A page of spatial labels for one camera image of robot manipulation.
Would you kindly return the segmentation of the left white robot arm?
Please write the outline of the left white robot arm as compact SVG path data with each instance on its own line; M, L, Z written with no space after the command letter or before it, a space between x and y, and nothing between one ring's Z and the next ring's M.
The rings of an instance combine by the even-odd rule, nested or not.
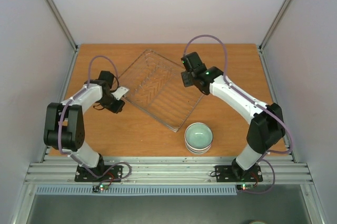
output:
M94 181L102 180L108 170L102 155L85 140L84 113L95 104L114 114L122 111L122 97L129 89L112 89L116 79L111 72L101 71L97 79L88 79L73 96L61 103L50 103L46 109L44 144L71 157Z

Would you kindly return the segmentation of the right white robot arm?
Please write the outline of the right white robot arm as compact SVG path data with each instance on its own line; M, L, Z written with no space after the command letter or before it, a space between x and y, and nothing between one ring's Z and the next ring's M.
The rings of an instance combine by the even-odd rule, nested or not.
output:
M219 98L248 123L247 145L231 164L235 179L246 179L256 162L285 136L281 107L249 95L217 67L207 68L196 52L184 55L181 62L185 68L181 73L185 87L195 86L201 93Z

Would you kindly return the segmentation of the chrome wire dish rack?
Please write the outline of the chrome wire dish rack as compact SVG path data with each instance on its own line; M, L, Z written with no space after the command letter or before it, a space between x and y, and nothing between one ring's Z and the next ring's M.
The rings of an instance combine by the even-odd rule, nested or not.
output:
M121 74L119 82L129 89L128 102L177 132L203 97L197 89L184 87L183 71L183 66L147 49Z

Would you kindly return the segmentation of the teal patterned ceramic bowl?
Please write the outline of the teal patterned ceramic bowl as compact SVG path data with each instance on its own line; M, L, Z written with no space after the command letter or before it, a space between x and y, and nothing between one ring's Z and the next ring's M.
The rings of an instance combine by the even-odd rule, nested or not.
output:
M189 125L184 137L187 145L197 150L204 149L213 142L213 133L204 123L193 123Z

